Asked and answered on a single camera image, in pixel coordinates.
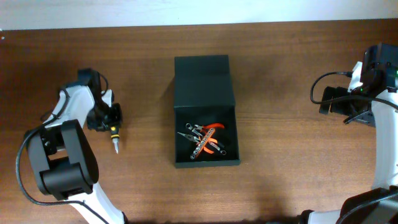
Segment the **yellow black screwdriver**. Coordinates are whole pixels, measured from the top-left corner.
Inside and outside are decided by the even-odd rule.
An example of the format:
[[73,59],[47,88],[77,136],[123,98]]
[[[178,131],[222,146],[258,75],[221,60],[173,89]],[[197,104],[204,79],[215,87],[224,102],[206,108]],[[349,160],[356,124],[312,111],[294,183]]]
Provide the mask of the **yellow black screwdriver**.
[[119,154],[119,127],[118,126],[112,126],[110,129],[111,133],[111,140],[113,142],[115,151],[117,154]]

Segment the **chrome double ring wrench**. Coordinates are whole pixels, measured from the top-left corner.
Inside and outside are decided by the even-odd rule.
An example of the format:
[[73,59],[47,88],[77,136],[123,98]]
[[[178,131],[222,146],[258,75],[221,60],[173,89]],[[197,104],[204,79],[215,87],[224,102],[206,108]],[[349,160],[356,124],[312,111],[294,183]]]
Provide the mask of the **chrome double ring wrench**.
[[226,155],[226,151],[224,150],[224,145],[219,140],[214,138],[217,129],[224,129],[224,125],[221,123],[213,123],[206,126],[200,126],[197,124],[191,125],[187,123],[185,125],[187,129],[189,129],[192,134],[183,134],[188,140],[196,143],[196,147],[190,156],[191,159],[196,159],[202,151],[205,151],[208,154],[214,154],[215,152],[208,148],[208,146],[212,147],[221,155]]

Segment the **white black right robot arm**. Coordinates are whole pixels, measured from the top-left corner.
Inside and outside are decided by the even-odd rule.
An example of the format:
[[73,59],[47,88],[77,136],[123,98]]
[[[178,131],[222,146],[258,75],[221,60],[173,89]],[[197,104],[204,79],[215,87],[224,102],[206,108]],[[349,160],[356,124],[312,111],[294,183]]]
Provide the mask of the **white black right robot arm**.
[[326,87],[321,114],[346,116],[376,129],[376,166],[371,190],[345,200],[339,210],[303,211],[299,223],[397,223],[397,46],[370,46],[352,71],[349,86]]

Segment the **small orange-handled cutting pliers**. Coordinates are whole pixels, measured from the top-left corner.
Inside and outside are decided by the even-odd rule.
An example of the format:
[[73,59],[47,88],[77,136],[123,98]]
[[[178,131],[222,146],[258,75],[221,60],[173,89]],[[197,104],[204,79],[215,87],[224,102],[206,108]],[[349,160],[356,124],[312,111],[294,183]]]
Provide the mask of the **small orange-handled cutting pliers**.
[[223,125],[223,124],[221,124],[221,123],[213,123],[213,124],[209,124],[209,125],[206,125],[206,126],[200,126],[200,125],[198,125],[198,124],[195,124],[194,125],[194,128],[196,129],[196,130],[199,130],[199,132],[200,133],[203,133],[204,135],[207,135],[207,132],[211,129],[211,128],[213,128],[213,129],[224,129],[225,128],[225,126]]

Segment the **black gift box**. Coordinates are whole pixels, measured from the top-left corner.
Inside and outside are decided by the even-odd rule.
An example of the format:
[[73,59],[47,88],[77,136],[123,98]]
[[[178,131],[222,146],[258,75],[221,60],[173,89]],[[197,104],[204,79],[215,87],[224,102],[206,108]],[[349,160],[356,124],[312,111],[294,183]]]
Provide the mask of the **black gift box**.
[[[175,58],[175,165],[178,168],[237,166],[240,163],[235,98],[227,55]],[[202,151],[190,156],[197,146],[178,132],[192,134],[187,123],[206,126],[221,123],[214,138],[224,145],[226,155]]]

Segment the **black orange long-nose pliers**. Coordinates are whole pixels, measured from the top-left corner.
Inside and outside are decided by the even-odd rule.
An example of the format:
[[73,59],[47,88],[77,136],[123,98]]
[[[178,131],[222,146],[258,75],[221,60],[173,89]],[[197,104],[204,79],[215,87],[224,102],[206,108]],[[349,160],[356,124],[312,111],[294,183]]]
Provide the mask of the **black orange long-nose pliers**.
[[[189,141],[192,141],[191,137],[192,137],[193,135],[191,135],[191,134],[184,134],[184,133],[181,133],[181,132],[178,132],[178,134],[182,135],[183,137],[185,137],[185,138],[188,139]],[[220,148],[219,151],[218,151],[217,149],[214,149],[214,148],[211,147],[210,145],[207,145],[207,148],[208,148],[209,150],[213,151],[214,153],[215,153],[216,151],[218,151],[219,154],[221,154],[221,155],[226,155],[226,151],[223,149],[224,146],[222,145],[222,143],[220,143],[218,140],[216,140],[216,141],[217,141],[218,147]]]

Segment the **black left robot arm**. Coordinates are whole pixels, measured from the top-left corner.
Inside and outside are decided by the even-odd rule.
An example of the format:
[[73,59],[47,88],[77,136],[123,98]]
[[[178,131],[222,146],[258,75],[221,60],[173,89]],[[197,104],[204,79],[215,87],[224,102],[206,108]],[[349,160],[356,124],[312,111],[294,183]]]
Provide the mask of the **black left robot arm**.
[[[75,82],[60,87],[57,105],[44,122],[25,133],[16,157],[16,177],[25,197],[41,206],[71,205],[88,223],[127,223],[99,183],[96,157],[83,127],[109,132],[119,151],[122,110],[114,93],[101,84],[107,79],[92,68],[78,71]],[[41,202],[30,196],[20,173],[22,150],[30,160],[38,189],[55,198]]]

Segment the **orange socket bit rail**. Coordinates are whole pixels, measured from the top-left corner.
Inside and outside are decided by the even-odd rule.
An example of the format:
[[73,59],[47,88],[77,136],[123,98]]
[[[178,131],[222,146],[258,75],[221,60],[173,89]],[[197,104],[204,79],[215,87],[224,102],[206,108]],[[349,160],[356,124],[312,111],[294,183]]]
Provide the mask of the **orange socket bit rail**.
[[196,138],[194,136],[191,137],[192,141],[197,144],[196,148],[193,150],[190,156],[191,159],[196,159],[202,151],[205,151],[209,154],[213,154],[214,152],[209,150],[207,148],[207,145],[210,145],[211,147],[217,149],[218,151],[220,150],[220,148],[217,145],[216,139],[213,139],[214,133],[215,133],[215,128],[210,128],[202,138]]

